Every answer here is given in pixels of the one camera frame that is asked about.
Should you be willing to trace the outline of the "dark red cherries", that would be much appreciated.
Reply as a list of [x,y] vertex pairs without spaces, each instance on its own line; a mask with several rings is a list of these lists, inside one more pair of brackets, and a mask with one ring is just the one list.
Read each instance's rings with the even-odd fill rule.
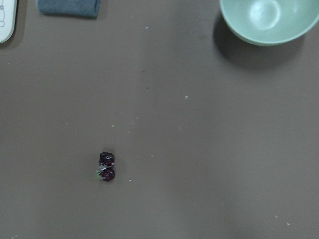
[[110,152],[100,153],[99,170],[96,171],[96,177],[101,181],[110,182],[115,178],[115,157]]

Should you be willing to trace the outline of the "grey folded cloth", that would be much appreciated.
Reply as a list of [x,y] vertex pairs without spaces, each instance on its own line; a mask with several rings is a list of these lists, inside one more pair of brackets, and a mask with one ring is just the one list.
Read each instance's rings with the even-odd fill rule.
[[100,0],[37,0],[37,9],[45,15],[70,15],[96,18]]

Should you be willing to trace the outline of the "mint green bowl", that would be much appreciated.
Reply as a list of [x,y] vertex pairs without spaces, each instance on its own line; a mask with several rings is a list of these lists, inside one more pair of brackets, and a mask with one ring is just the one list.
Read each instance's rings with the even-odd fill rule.
[[318,0],[221,0],[219,4],[231,32],[257,46],[293,41],[319,21]]

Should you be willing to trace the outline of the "cream rabbit tray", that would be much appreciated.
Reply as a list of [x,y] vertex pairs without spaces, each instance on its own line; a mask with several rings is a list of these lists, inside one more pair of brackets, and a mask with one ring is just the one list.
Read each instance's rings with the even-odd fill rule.
[[0,0],[0,43],[8,41],[15,29],[18,0]]

